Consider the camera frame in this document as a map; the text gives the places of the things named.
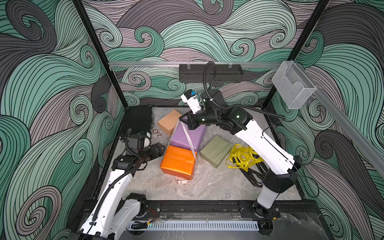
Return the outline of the purple gift box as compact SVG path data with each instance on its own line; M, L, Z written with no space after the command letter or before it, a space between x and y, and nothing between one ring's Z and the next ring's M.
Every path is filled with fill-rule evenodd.
M184 129L186 129L188 133L188 136L191 140L194 151L197 152L201 147L201 143L203 141L207 127L205 125L202 125L195 130L188 130L188 127L186 124L182 122L178 124L176 130L173 133L173 136L171 137L170 145L174 147L190 150L191 146Z

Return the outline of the peach gift box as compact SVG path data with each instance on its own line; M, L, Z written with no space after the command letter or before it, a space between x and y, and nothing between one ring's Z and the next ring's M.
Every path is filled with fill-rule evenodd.
M163 130L166 134L171 136L174 132L175 127L177 126L177 122L179 118L182 116L176 110L172 110L170 113L165 115L162 119L158 121L158 126L161 130Z

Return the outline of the orange gift box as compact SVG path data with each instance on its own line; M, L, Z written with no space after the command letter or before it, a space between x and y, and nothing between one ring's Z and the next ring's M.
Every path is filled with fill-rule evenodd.
M196 152L169 145L160 168L163 173L191 180L195 173Z

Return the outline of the olive green gift box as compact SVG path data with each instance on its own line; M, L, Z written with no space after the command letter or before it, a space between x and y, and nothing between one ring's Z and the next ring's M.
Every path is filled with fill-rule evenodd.
M212 140L200 151L200 155L203 160L210 163L214 168L218 166L226 159L233 144L224 140L220 136L214 136Z

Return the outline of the black ribbon gold lettering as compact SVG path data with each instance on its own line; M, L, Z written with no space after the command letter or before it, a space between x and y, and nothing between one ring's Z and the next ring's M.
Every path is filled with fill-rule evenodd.
M258 171L249 168L247 171L240 169L247 180L255 187L261 188L264 184L264 178L267 174L268 168L264 162L256 164Z

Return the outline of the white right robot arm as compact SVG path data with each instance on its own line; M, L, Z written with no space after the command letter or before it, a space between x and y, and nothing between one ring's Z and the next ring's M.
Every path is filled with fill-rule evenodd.
M294 157L283 150L265 134L253 116L242 107L189 111L179 120L189 130L195 130L201 125L216 125L249 145L269 167L254 204L255 212L262 218L279 216L275 201L297 181L303 162L301 157Z

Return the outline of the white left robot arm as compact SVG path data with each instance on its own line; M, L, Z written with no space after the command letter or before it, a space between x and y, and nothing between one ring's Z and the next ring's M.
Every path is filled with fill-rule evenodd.
M147 198L142 194L130 194L122 199L134 174L142 164L162 157L166 147L153 144L139 152L139 158L123 150L114 159L108 183L89 217L81 225L73 240L118 240L128 230L131 221L147 214Z

